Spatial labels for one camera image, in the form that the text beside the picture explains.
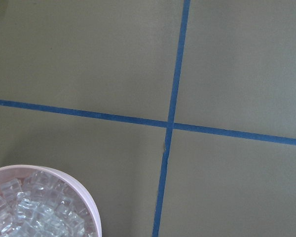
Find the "pink bowl of ice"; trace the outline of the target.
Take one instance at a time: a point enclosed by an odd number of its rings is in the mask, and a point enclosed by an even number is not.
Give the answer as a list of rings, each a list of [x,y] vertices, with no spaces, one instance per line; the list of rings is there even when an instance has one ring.
[[[0,168],[0,237],[100,237],[101,219],[87,189],[48,167]]]

